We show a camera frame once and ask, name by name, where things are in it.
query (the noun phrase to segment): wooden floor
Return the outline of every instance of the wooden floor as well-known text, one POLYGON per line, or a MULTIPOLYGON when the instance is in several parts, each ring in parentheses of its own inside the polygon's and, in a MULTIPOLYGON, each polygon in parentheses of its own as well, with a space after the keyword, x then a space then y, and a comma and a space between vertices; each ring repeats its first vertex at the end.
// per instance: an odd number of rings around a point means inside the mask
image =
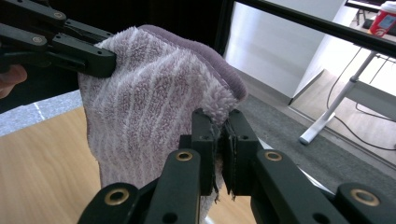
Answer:
MULTIPOLYGON (((82 107, 0 137, 0 223, 74 224, 100 189, 82 107)), ((221 191, 212 223, 255 223, 249 197, 221 191)))
MULTIPOLYGON (((358 47, 356 46, 348 46, 348 48, 354 50, 354 53, 358 50, 358 47)), ((349 62, 352 59, 354 53, 348 54, 349 56, 346 58, 346 62, 349 62)), ((343 89, 349 78, 355 74, 368 53, 368 50, 361 50, 357 58, 341 76, 332 91, 330 104, 341 89, 343 89)), ((384 59, 374 59, 361 75, 361 80, 366 83, 371 82, 375 73, 384 61, 384 59)), ((325 70, 321 77, 291 104, 291 107, 311 119, 319 118, 327 109, 326 102, 329 97, 332 84, 341 75, 344 68, 345 67, 342 69, 333 69, 332 71, 325 70)), ((392 62, 387 62, 380 69, 380 72, 377 74, 372 84, 377 88, 396 96, 396 88, 394 88, 396 85, 396 65, 392 62)), ((375 146, 395 149, 396 123, 363 114, 358 111, 355 106, 355 102, 346 98, 335 110, 336 117, 341 119, 363 141, 375 146)), ((359 105, 358 108, 363 111, 376 114, 374 111, 362 105, 359 105)), ((396 150, 390 151, 378 149, 363 143, 337 119, 332 119, 328 124, 328 128, 359 146, 368 149, 380 158, 396 164, 396 150)))

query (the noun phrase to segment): gray carpet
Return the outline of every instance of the gray carpet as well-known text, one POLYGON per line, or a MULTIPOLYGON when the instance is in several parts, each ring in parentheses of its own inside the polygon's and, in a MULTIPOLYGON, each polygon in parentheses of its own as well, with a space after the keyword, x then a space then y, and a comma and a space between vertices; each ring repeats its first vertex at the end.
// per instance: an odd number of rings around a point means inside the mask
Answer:
POLYGON ((286 153, 332 192, 336 192, 342 183, 358 182, 379 189, 396 203, 396 180, 372 165, 320 135, 309 146, 302 145, 298 138, 306 130, 305 126, 253 96, 249 96, 238 109, 260 139, 286 153))

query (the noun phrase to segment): desk leg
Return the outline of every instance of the desk leg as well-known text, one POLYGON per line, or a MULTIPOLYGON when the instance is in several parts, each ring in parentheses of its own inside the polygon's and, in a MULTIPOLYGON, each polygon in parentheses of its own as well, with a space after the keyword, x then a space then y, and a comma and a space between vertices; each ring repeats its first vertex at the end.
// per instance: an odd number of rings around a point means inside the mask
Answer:
POLYGON ((312 142, 312 140, 318 135, 318 133, 330 122, 330 120, 334 117, 334 111, 341 104, 344 98, 347 96, 350 90, 355 86, 356 82, 359 80, 359 76, 364 71, 364 69, 369 65, 371 60, 375 57, 377 52, 372 51, 367 59, 363 62, 359 70, 356 74, 350 78, 345 87, 341 90, 340 94, 335 98, 334 102, 330 105, 329 109, 320 116, 317 121, 315 121, 309 128, 306 130, 303 135, 300 136, 299 141, 308 145, 312 142))

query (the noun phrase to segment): textured towel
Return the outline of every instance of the textured towel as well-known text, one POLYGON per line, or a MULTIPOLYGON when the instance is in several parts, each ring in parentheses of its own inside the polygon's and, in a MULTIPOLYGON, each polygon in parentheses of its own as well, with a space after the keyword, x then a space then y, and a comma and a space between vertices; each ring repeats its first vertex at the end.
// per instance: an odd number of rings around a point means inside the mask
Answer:
MULTIPOLYGON (((102 187, 125 182, 142 188, 161 175, 180 135, 191 133, 192 111, 202 108, 220 125, 247 96, 213 49, 158 27, 132 27, 98 47, 117 54, 112 77, 79 74, 78 81, 102 187)), ((201 220, 214 196, 202 198, 201 220)))

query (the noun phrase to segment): towel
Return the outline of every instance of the towel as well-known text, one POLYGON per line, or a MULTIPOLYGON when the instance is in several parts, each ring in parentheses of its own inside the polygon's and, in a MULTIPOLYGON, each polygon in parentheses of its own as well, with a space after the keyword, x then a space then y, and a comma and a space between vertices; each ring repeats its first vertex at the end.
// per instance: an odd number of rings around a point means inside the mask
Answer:
MULTIPOLYGON (((102 187, 142 188, 161 175, 191 113, 202 108, 221 125, 247 97, 235 70, 213 49, 159 27, 131 27, 99 43, 117 54, 110 78, 78 74, 92 155, 102 187)), ((217 183, 222 183, 220 163, 217 183)), ((216 195, 201 198, 203 221, 216 195)))

